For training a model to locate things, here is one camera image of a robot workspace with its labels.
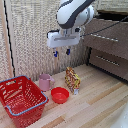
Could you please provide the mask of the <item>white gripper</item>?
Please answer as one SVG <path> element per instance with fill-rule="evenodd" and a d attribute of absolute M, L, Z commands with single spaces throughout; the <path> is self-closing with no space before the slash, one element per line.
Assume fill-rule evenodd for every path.
<path fill-rule="evenodd" d="M 51 30 L 47 33 L 47 46 L 53 48 L 54 57 L 59 56 L 56 47 L 71 46 L 79 43 L 80 28 Z M 70 55 L 71 48 L 66 50 L 66 55 Z"/>

